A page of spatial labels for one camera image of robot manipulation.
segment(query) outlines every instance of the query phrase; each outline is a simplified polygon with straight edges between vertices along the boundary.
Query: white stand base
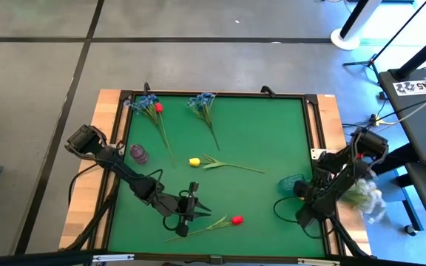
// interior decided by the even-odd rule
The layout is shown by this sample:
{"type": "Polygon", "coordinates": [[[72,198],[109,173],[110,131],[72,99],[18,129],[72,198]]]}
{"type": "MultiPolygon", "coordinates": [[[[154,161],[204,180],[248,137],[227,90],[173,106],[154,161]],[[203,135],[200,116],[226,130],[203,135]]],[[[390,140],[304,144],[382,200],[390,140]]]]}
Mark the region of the white stand base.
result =
{"type": "Polygon", "coordinates": [[[334,45],[343,50],[355,50],[357,47],[359,47],[359,36],[354,36],[353,38],[345,41],[339,35],[340,31],[341,29],[336,29],[331,33],[331,42],[334,45]]]}

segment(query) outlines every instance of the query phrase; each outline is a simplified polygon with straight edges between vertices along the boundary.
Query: wooden platform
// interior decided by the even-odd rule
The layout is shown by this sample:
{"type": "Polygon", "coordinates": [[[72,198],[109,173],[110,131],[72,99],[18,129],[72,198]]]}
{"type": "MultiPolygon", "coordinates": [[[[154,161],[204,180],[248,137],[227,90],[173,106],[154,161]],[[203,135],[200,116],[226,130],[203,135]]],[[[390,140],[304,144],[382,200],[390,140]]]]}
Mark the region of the wooden platform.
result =
{"type": "MultiPolygon", "coordinates": [[[[108,139],[111,137],[110,135],[115,121],[120,94],[121,90],[119,89],[102,89],[98,96],[98,102],[93,114],[91,124],[104,132],[108,139]]],[[[345,135],[343,134],[341,119],[339,118],[336,98],[334,95],[318,95],[318,103],[326,148],[329,150],[340,150],[344,148],[346,146],[345,135]]],[[[314,148],[319,148],[317,125],[315,123],[314,112],[311,104],[308,105],[308,110],[314,148]]],[[[126,114],[127,107],[123,107],[116,141],[122,139],[124,125],[126,123],[126,114]]],[[[92,162],[82,161],[79,170],[81,171],[90,165],[92,165],[92,162]]],[[[98,192],[100,190],[102,173],[103,170],[97,166],[78,178],[73,190],[72,203],[70,204],[67,213],[64,231],[61,236],[60,248],[65,248],[70,245],[92,218],[95,212],[98,192]]],[[[345,226],[346,230],[349,232],[354,241],[358,243],[361,249],[363,249],[364,252],[371,254],[368,235],[366,234],[365,224],[360,213],[341,202],[338,202],[337,206],[341,223],[345,226]]],[[[105,219],[106,215],[98,226],[97,239],[95,242],[96,248],[101,247],[101,238],[104,233],[104,225],[106,222],[105,219]]],[[[335,234],[332,233],[329,237],[332,253],[338,254],[335,234]]]]}

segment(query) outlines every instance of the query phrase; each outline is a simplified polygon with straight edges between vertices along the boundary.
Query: yellow tulip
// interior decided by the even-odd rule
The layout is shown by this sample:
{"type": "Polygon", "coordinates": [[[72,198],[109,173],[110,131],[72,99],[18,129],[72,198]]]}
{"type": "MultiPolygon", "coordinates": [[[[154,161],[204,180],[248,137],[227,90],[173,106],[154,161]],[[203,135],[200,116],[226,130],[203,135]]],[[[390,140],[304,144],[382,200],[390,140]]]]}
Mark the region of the yellow tulip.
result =
{"type": "Polygon", "coordinates": [[[200,164],[201,164],[201,162],[200,162],[200,159],[198,159],[198,158],[192,158],[192,159],[189,160],[190,166],[198,167],[198,166],[200,166],[200,164]]]}

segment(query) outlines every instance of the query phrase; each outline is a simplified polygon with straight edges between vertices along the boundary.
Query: floor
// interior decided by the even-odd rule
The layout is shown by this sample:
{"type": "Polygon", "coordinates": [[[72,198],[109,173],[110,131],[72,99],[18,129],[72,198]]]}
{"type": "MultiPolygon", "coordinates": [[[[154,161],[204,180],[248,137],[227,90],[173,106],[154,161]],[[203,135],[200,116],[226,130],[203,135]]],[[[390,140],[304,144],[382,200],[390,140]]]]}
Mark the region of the floor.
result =
{"type": "MultiPolygon", "coordinates": [[[[337,49],[328,39],[354,7],[344,2],[110,0],[104,2],[98,24],[92,24],[97,3],[0,0],[0,37],[6,37],[0,38],[0,164],[5,167],[0,174],[0,255],[14,248],[61,107],[71,100],[66,98],[69,88],[76,93],[60,145],[54,146],[58,151],[29,253],[58,247],[68,185],[79,165],[63,144],[82,123],[90,122],[99,89],[141,89],[144,81],[166,90],[255,92],[268,85],[276,92],[335,94],[342,122],[359,122],[380,109],[380,88],[368,69],[346,69],[342,64],[366,60],[379,51],[422,1],[381,5],[363,30],[363,45],[352,52],[337,49]],[[385,23],[389,14],[392,23],[385,23]],[[229,39],[89,45],[84,38],[90,25],[95,38],[229,39]],[[237,42],[236,37],[261,39],[237,42]],[[267,37],[287,39],[272,44],[267,37]],[[315,43],[294,43],[298,38],[315,43]]],[[[423,10],[419,16],[379,58],[380,71],[400,67],[425,44],[426,30],[420,29],[426,23],[423,10]]],[[[385,104],[382,114],[389,112],[392,107],[385,104]]],[[[382,135],[392,149],[407,142],[399,126],[382,135]]],[[[425,231],[415,237],[400,233],[397,228],[409,221],[403,206],[391,203],[387,222],[368,225],[371,248],[379,258],[426,263],[426,213],[415,191],[410,194],[425,231]]]]}

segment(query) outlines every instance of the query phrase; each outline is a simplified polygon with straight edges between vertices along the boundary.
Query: white cable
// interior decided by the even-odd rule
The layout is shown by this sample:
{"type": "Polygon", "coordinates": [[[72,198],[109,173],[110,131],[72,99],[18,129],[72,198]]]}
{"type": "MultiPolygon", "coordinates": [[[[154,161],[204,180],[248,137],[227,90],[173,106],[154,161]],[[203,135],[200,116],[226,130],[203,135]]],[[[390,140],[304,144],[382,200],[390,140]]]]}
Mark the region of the white cable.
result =
{"type": "Polygon", "coordinates": [[[396,121],[396,122],[392,122],[392,124],[391,124],[390,126],[388,126],[388,127],[384,128],[384,129],[380,129],[380,130],[376,131],[375,133],[378,133],[378,132],[384,131],[384,130],[386,130],[386,129],[390,128],[390,127],[395,126],[396,124],[398,124],[398,123],[402,122],[403,120],[405,120],[405,119],[407,119],[407,118],[411,117],[412,115],[414,115],[415,113],[417,113],[418,111],[420,111],[420,110],[421,110],[422,108],[424,108],[424,107],[426,107],[426,102],[425,102],[424,104],[422,104],[419,108],[417,108],[417,109],[413,110],[410,114],[405,115],[404,117],[402,117],[401,119],[399,119],[399,120],[398,120],[398,121],[396,121]]]}

